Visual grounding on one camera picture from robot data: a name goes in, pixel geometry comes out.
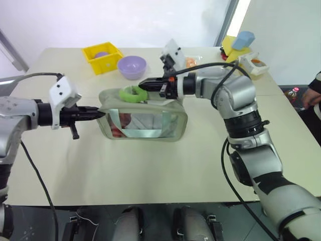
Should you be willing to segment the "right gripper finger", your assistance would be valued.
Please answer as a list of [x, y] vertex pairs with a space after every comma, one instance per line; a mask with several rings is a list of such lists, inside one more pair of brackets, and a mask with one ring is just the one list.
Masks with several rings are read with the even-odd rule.
[[156, 84], [156, 83], [163, 83], [164, 80], [162, 77], [149, 77], [143, 80], [142, 84]]
[[139, 85], [139, 88], [146, 90], [148, 92], [159, 92], [163, 86], [162, 83], [156, 82], [142, 82]]

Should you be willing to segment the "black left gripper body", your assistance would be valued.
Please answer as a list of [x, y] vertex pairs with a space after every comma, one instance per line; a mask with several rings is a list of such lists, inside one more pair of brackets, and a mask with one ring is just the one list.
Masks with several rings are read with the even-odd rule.
[[74, 140], [79, 139], [79, 134], [76, 129], [76, 122], [82, 121], [84, 118], [84, 112], [78, 106], [73, 106], [71, 108], [62, 108], [60, 111], [60, 127], [70, 128], [72, 138]]

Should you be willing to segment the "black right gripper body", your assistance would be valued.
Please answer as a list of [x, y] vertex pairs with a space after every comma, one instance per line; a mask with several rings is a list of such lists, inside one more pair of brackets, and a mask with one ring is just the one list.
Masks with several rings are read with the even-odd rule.
[[162, 85], [159, 91], [160, 97], [163, 98], [178, 98], [177, 77], [163, 77]]

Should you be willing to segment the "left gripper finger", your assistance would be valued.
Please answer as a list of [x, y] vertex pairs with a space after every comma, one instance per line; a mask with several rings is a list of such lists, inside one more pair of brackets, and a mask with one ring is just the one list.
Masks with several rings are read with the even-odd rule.
[[99, 108], [94, 106], [82, 106], [81, 111], [85, 114], [104, 114], [103, 112], [99, 111]]
[[85, 113], [81, 115], [82, 121], [92, 121], [104, 117], [104, 113]]

